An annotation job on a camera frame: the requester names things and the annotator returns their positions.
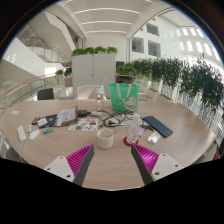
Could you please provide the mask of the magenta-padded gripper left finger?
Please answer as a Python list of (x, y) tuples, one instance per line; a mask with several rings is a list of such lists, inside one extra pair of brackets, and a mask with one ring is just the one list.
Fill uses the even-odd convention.
[(67, 157), (58, 156), (44, 170), (81, 186), (93, 156), (94, 145), (90, 144)]

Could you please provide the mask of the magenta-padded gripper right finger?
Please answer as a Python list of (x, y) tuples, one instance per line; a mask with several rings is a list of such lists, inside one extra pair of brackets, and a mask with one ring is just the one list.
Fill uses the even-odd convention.
[(131, 154), (137, 164), (145, 185), (183, 168), (180, 163), (167, 153), (157, 154), (138, 144), (131, 145)]

